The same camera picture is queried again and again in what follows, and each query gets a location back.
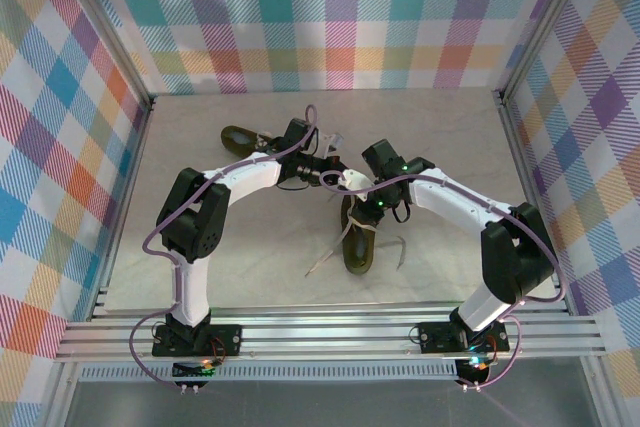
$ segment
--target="metal vent grate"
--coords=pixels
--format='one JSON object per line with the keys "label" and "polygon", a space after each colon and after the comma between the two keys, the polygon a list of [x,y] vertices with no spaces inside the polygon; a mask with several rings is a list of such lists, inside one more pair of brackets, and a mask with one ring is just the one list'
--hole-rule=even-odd
{"label": "metal vent grate", "polygon": [[[149,367],[160,378],[171,377],[171,365]],[[133,362],[118,364],[86,364],[80,373],[80,381],[109,382],[114,380],[140,381],[149,379],[140,367]]]}
{"label": "metal vent grate", "polygon": [[[151,367],[158,377],[170,380],[171,363]],[[444,380],[456,377],[455,361],[440,359],[394,360],[388,362],[268,362],[233,361],[218,367],[215,375],[204,380],[278,380],[278,381],[368,381],[368,380]],[[146,381],[149,379],[132,362],[86,364],[79,378],[84,382]]]}

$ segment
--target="checkered pattern wall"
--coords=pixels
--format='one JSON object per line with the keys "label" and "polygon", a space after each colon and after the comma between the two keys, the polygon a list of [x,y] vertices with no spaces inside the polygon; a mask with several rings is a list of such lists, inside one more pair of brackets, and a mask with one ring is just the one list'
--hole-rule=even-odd
{"label": "checkered pattern wall", "polygon": [[0,0],[0,426],[35,423],[142,109],[76,0]]}
{"label": "checkered pattern wall", "polygon": [[504,71],[502,72],[502,75],[500,76],[500,80],[498,81],[498,85],[497,85],[497,90],[503,90],[506,87],[507,82],[511,77],[511,74],[513,73],[515,67],[518,65],[518,62],[520,62],[520,59],[522,58],[525,47],[529,43],[531,36],[533,35],[533,33],[536,30],[536,27],[538,26],[538,22],[540,21],[542,15],[545,12],[549,1],[550,0],[536,1],[535,6],[533,7],[533,9],[531,10],[531,13],[529,14],[529,18],[527,19],[524,25],[524,28],[520,33],[520,38],[518,39],[518,43],[516,44],[515,48],[511,52],[511,55],[509,56],[509,60],[507,61],[506,68],[504,69]]}
{"label": "checkered pattern wall", "polygon": [[103,0],[152,92],[496,85],[536,0]]}
{"label": "checkered pattern wall", "polygon": [[640,0],[570,0],[515,101],[578,309],[640,422]]}

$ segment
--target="purple cable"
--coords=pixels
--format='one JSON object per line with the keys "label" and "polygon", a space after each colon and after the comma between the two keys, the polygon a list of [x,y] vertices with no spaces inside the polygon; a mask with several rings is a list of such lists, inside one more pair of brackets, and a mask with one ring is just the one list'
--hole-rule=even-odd
{"label": "purple cable", "polygon": [[[313,113],[313,120],[311,120],[309,118],[309,113],[312,112]],[[251,164],[258,164],[261,162],[268,162],[270,160],[275,160],[275,159],[279,159],[280,157],[283,157],[287,154],[290,154],[291,152],[294,152],[295,150],[297,150],[298,148],[300,148],[301,146],[303,146],[313,135],[313,132],[316,129],[316,125],[318,123],[318,109],[316,109],[316,107],[314,105],[308,105],[307,108],[305,109],[304,112],[304,117],[306,119],[307,122],[310,123],[310,128],[307,131],[307,133],[304,135],[304,137],[302,137],[302,139],[296,143],[295,145],[289,147],[286,150],[283,150],[282,152],[278,152],[276,154],[273,155],[268,155],[266,157],[261,157],[259,159],[245,159],[245,160],[241,160],[239,162],[236,162],[234,164],[231,164],[227,167],[225,167],[224,169],[222,169],[221,172],[218,172],[217,174],[215,174],[213,177],[211,177],[209,180],[207,180],[204,184],[202,184],[202,186],[196,190],[196,192],[189,197],[184,204],[182,204],[175,212],[173,212],[170,216],[168,216],[166,219],[164,219],[162,222],[160,222],[160,224],[158,224],[156,226],[155,229],[153,229],[151,231],[151,233],[144,239],[144,242],[142,242],[142,250],[149,254],[149,255],[157,255],[159,257],[165,257],[169,260],[171,260],[171,262],[173,263],[174,266],[178,266],[180,265],[179,260],[173,255],[171,254],[171,252],[163,252],[161,250],[153,250],[149,248],[149,243],[151,242],[151,240],[158,235],[165,227],[167,227],[167,225],[169,225],[171,222],[173,222],[180,214],[182,214],[185,210],[187,210],[187,208],[194,203],[203,193],[205,190],[207,190],[209,188],[209,186],[211,184],[213,184],[216,180],[220,179],[221,177],[224,177],[225,175],[227,175],[229,172],[232,172],[236,169],[239,169],[240,167],[244,167],[246,165],[251,165]],[[131,356],[133,357],[133,360],[135,361],[136,364],[138,364],[138,366],[142,369],[142,371],[147,374],[149,377],[151,377],[153,380],[155,380],[156,382],[163,384],[163,385],[167,385],[170,387],[176,387],[178,389],[180,389],[180,387],[178,387],[177,385],[175,385],[173,382],[169,382],[166,380],[163,380],[161,378],[159,378],[157,375],[155,375],[153,372],[151,372],[151,370],[149,370],[140,360],[140,357],[138,356],[138,354],[136,353],[135,349],[133,348],[133,337],[135,336],[135,333],[137,332],[137,330],[142,326],[142,324],[144,324],[146,321],[148,321],[149,319],[152,319],[154,317],[160,317],[161,315],[166,315],[166,314],[170,314],[171,312],[173,312],[173,310],[179,305],[179,303],[182,301],[181,297],[181,278],[180,278],[180,272],[178,271],[178,269],[175,269],[175,281],[176,281],[176,300],[173,303],[173,305],[171,307],[169,307],[168,309],[164,309],[164,310],[159,310],[158,312],[153,312],[149,315],[147,315],[146,317],[143,317],[142,319],[140,319],[140,321],[138,321],[138,323],[133,327],[133,329],[131,330],[131,335],[129,336],[129,351],[131,352]]]}
{"label": "purple cable", "polygon": [[[431,182],[434,184],[438,184],[438,185],[443,185],[442,183],[442,179],[438,179],[437,177],[431,177],[430,175],[423,175],[423,174],[405,174],[405,175],[400,175],[398,177],[394,177],[393,179],[389,179],[389,180],[385,180],[384,182],[380,182],[379,184],[375,184],[372,187],[367,187],[364,189],[359,189],[359,190],[341,190],[335,187],[332,187],[331,185],[327,184],[327,182],[325,181],[325,177],[329,176],[329,175],[337,175],[341,178],[344,178],[344,176],[342,175],[342,172],[338,171],[338,170],[328,170],[326,172],[323,172],[322,174],[320,174],[320,184],[330,190],[331,192],[335,193],[335,194],[340,194],[340,195],[357,195],[357,194],[367,194],[369,192],[373,192],[375,190],[378,189],[382,189],[384,187],[387,187],[389,185],[395,184],[397,182],[402,182],[403,180],[425,180],[427,182]],[[547,247],[547,245],[542,241],[542,239],[540,239],[540,237],[538,237],[535,232],[533,232],[529,227],[527,227],[524,223],[520,222],[518,219],[516,219],[514,216],[512,216],[511,214],[508,214],[507,212],[503,212],[500,209],[492,206],[489,202],[487,202],[486,200],[482,199],[481,197],[478,197],[477,195],[469,192],[468,190],[455,185],[455,184],[444,184],[445,187],[458,192],[460,195],[466,197],[467,199],[471,200],[472,202],[475,202],[476,204],[478,204],[480,207],[484,208],[484,209],[489,209],[491,210],[491,212],[507,219],[507,221],[511,222],[513,225],[515,225],[516,227],[518,227],[520,230],[522,230],[531,240],[534,241],[534,243],[538,246],[538,248],[542,251],[542,253],[547,257],[547,259],[549,259],[549,262],[551,262],[551,265],[553,266],[553,270],[554,272],[558,275],[558,280],[560,281],[560,290],[558,291],[558,293],[554,296],[554,297],[550,297],[550,298],[540,298],[540,297],[529,297],[529,296],[525,296],[523,300],[530,300],[530,301],[535,301],[535,302],[557,302],[561,299],[564,298],[565,293],[567,291],[567,278],[564,275],[564,272],[562,272],[562,270],[560,269],[560,265],[558,264],[558,259],[556,259],[556,256],[553,255],[553,252],[551,252],[551,250],[549,249],[549,247]],[[511,312],[511,310],[513,310],[513,308],[515,308],[515,306],[510,307],[504,314],[504,315],[508,314],[509,312]]]}

